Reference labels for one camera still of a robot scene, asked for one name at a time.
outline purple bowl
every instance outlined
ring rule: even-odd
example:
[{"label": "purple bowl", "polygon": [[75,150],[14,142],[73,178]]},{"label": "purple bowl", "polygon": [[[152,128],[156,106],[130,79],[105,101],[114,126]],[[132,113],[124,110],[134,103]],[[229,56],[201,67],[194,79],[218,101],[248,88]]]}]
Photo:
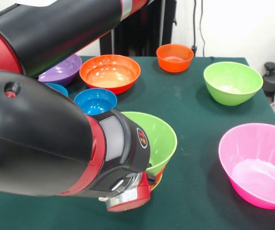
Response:
[{"label": "purple bowl", "polygon": [[66,60],[39,75],[42,83],[54,83],[62,86],[72,82],[82,66],[80,56],[73,54]]}]

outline circular hole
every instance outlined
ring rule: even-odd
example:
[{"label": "circular hole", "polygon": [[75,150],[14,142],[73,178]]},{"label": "circular hole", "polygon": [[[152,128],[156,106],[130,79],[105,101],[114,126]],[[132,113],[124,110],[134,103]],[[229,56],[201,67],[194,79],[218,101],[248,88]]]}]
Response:
[{"label": "circular hole", "polygon": [[5,84],[4,93],[8,98],[16,97],[21,91],[21,85],[17,82],[11,81]]}]

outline black stand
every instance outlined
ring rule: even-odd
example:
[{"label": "black stand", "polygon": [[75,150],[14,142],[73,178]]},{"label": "black stand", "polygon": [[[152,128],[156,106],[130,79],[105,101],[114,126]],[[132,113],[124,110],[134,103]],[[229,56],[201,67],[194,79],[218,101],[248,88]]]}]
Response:
[{"label": "black stand", "polygon": [[126,18],[100,39],[101,54],[154,57],[157,48],[171,43],[176,6],[176,0],[156,0]]}]

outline green bowl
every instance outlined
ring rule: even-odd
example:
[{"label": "green bowl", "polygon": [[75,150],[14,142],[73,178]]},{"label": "green bowl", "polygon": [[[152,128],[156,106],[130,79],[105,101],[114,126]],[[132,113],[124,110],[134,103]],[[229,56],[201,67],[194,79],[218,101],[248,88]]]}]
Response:
[{"label": "green bowl", "polygon": [[214,63],[204,70],[203,76],[211,96],[224,105],[242,104],[263,86],[257,71],[236,62]]},{"label": "green bowl", "polygon": [[150,144],[150,161],[152,167],[147,172],[153,175],[167,165],[177,148],[177,136],[172,127],[165,121],[150,114],[139,112],[123,112],[123,114],[137,123],[146,132]]}]

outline bowl rim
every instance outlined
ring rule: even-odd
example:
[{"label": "bowl rim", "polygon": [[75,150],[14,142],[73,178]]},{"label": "bowl rim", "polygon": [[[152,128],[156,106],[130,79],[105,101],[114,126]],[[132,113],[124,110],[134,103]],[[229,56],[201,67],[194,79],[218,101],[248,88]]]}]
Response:
[{"label": "bowl rim", "polygon": [[[77,70],[74,71],[72,74],[68,74],[66,77],[60,78],[60,79],[56,79],[56,80],[41,80],[41,79],[40,79],[40,76],[42,76],[43,74],[45,74],[45,73],[48,72],[49,70],[55,68],[57,65],[59,65],[60,63],[66,61],[67,59],[69,59],[69,58],[71,58],[71,57],[77,57],[77,59],[79,60],[79,65],[78,65],[79,67],[78,67]],[[74,76],[80,71],[80,68],[81,68],[82,64],[83,64],[82,58],[81,58],[79,55],[77,55],[77,54],[72,54],[72,55],[70,55],[69,57],[67,57],[66,59],[64,59],[63,61],[59,62],[58,64],[56,64],[56,65],[54,65],[54,66],[52,66],[51,68],[47,69],[47,70],[44,71],[43,73],[39,74],[39,75],[38,75],[38,81],[40,81],[40,82],[42,82],[42,83],[54,83],[54,84],[57,84],[57,83],[55,83],[55,82],[57,82],[57,81],[66,81],[66,80],[68,80],[68,79],[70,79],[70,78],[74,78]]]},{"label": "bowl rim", "polygon": [[166,61],[166,62],[169,62],[169,63],[177,63],[177,64],[183,64],[183,63],[186,63],[186,62],[188,62],[188,61],[191,61],[191,60],[194,58],[194,52],[193,52],[193,50],[192,50],[191,48],[189,48],[188,46],[185,46],[185,45],[182,45],[182,44],[176,44],[176,43],[170,43],[170,44],[165,44],[165,45],[160,46],[158,49],[156,49],[156,56],[157,56],[158,58],[163,59],[163,58],[158,54],[159,50],[160,50],[161,48],[164,48],[164,47],[167,47],[167,46],[174,46],[174,45],[176,45],[176,46],[181,46],[181,47],[187,49],[187,50],[192,54],[192,57],[189,58],[189,59],[187,59],[187,60],[184,60],[184,61],[169,61],[169,60],[168,60],[168,61]]},{"label": "bowl rim", "polygon": [[79,93],[74,97],[73,102],[77,105],[77,103],[76,103],[76,98],[77,98],[78,96],[80,96],[80,94],[83,94],[83,93],[85,93],[85,92],[90,92],[90,91],[103,91],[103,92],[108,92],[108,93],[110,93],[110,95],[112,95],[113,98],[115,99],[115,103],[112,104],[112,108],[111,108],[111,109],[113,109],[113,108],[116,107],[116,105],[117,105],[117,103],[118,103],[117,96],[116,96],[111,90],[102,89],[102,88],[91,88],[91,89],[83,90],[83,91],[79,92]]},{"label": "bowl rim", "polygon": [[[124,85],[121,85],[121,86],[117,86],[117,87],[100,87],[100,86],[93,85],[92,83],[88,82],[88,81],[86,80],[86,78],[83,77],[83,76],[85,76],[85,74],[82,74],[82,68],[83,68],[83,66],[87,65],[89,62],[91,62],[91,61],[93,61],[93,60],[96,60],[96,59],[101,58],[101,57],[108,57],[108,56],[120,57],[120,58],[126,59],[126,60],[131,61],[131,62],[133,62],[134,64],[136,64],[136,66],[138,67],[138,73],[137,73],[136,77],[135,77],[132,81],[130,81],[129,83],[124,84]],[[141,66],[138,64],[137,61],[135,61],[134,59],[132,59],[132,58],[130,58],[130,57],[123,56],[123,55],[118,55],[118,54],[105,54],[105,55],[99,55],[99,56],[92,57],[92,58],[88,59],[86,62],[84,62],[84,63],[81,65],[80,69],[79,69],[80,77],[81,77],[81,79],[82,79],[87,85],[90,85],[90,86],[92,86],[92,87],[101,88],[101,89],[107,89],[107,90],[109,90],[109,89],[122,88],[122,87],[125,87],[125,86],[127,86],[127,85],[134,84],[134,83],[137,81],[137,79],[140,77],[141,72],[142,72]]]},{"label": "bowl rim", "polygon": [[145,116],[149,116],[149,117],[152,117],[152,118],[156,118],[157,120],[159,120],[160,122],[164,123],[170,130],[171,130],[171,133],[173,134],[173,137],[175,138],[175,146],[171,152],[171,154],[168,156],[168,158],[166,158],[165,160],[163,160],[161,163],[155,165],[155,166],[151,166],[149,168],[147,168],[147,171],[148,170],[152,170],[154,168],[157,168],[163,164],[165,164],[166,162],[168,162],[171,157],[174,155],[174,153],[176,152],[177,150],[177,146],[178,146],[178,138],[177,138],[177,134],[176,132],[174,131],[174,129],[164,120],[162,120],[161,118],[157,117],[157,116],[153,116],[151,114],[147,114],[147,113],[142,113],[142,112],[135,112],[135,111],[125,111],[125,112],[121,112],[123,115],[126,115],[126,114],[140,114],[140,115],[145,115]]},{"label": "bowl rim", "polygon": [[275,125],[271,125],[271,124],[267,124],[267,123],[246,123],[246,124],[242,124],[242,125],[238,125],[238,126],[235,126],[231,129],[229,129],[223,136],[222,138],[220,139],[219,141],[219,145],[218,145],[218,156],[219,156],[219,161],[220,161],[220,164],[222,165],[225,173],[227,174],[227,176],[229,177],[229,180],[232,180],[238,187],[240,187],[242,190],[244,190],[246,193],[248,193],[249,195],[251,196],[254,196],[256,198],[258,198],[259,200],[262,200],[262,201],[265,201],[267,203],[270,203],[270,204],[273,204],[275,205],[275,202],[273,201],[270,201],[270,200],[267,200],[267,199],[264,199],[258,195],[255,195],[254,193],[248,191],[247,189],[245,189],[243,186],[239,185],[234,179],[233,177],[230,175],[229,171],[226,169],[226,166],[224,164],[224,161],[222,160],[221,158],[221,146],[222,146],[222,143],[224,142],[224,139],[226,138],[226,136],[232,132],[233,130],[235,129],[238,129],[238,128],[243,128],[243,127],[246,127],[246,126],[266,126],[266,127],[270,127],[270,128],[275,128]]},{"label": "bowl rim", "polygon": [[[205,73],[206,73],[206,71],[207,71],[210,67],[212,67],[212,66],[214,66],[214,65],[223,64],[223,63],[224,63],[224,64],[228,63],[228,64],[233,64],[233,65],[244,66],[244,67],[246,67],[246,68],[248,68],[248,69],[253,70],[255,73],[257,73],[258,77],[261,79],[261,84],[260,84],[260,86],[258,87],[258,89],[253,90],[253,91],[251,91],[251,92],[247,92],[247,93],[233,93],[233,92],[226,92],[226,91],[220,90],[220,89],[218,89],[217,87],[215,87],[213,84],[211,84],[211,83],[208,81],[207,77],[205,76]],[[258,92],[258,91],[262,88],[262,86],[263,86],[263,77],[262,77],[262,75],[261,75],[258,71],[256,71],[255,69],[253,69],[252,67],[250,67],[250,66],[248,66],[248,65],[245,65],[245,64],[242,64],[242,63],[238,63],[238,62],[233,62],[233,61],[219,61],[219,62],[213,63],[213,64],[211,64],[211,65],[208,65],[208,66],[204,69],[204,71],[203,71],[203,78],[204,78],[205,82],[206,82],[207,84],[209,84],[211,87],[213,87],[214,89],[216,89],[216,90],[218,90],[218,91],[220,91],[220,92],[224,92],[224,93],[226,93],[226,94],[230,94],[230,95],[249,95],[249,94]]]}]

